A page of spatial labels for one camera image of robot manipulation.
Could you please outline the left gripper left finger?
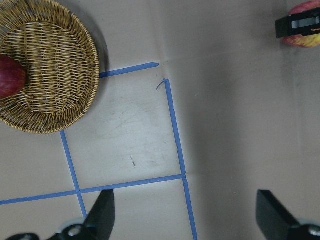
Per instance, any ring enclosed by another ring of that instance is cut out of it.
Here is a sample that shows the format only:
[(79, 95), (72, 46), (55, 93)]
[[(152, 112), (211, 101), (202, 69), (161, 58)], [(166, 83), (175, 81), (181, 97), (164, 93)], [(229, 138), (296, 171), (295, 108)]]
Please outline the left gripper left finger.
[(82, 223), (73, 223), (55, 233), (51, 240), (108, 240), (115, 225), (115, 194), (102, 190)]

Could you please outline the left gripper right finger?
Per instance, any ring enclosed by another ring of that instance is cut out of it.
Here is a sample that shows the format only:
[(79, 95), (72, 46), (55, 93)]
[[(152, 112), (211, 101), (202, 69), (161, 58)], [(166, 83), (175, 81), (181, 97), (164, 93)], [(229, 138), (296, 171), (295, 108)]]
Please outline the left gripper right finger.
[(259, 189), (255, 218), (267, 240), (318, 240), (320, 226), (299, 222), (270, 190)]

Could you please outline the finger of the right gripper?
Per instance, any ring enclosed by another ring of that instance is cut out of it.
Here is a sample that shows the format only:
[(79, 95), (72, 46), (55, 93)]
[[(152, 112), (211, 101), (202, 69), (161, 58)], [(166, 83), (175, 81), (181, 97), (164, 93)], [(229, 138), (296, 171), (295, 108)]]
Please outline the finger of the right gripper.
[(320, 10), (311, 9), (291, 14), (275, 21), (277, 39), (302, 35), (303, 37), (320, 33)]

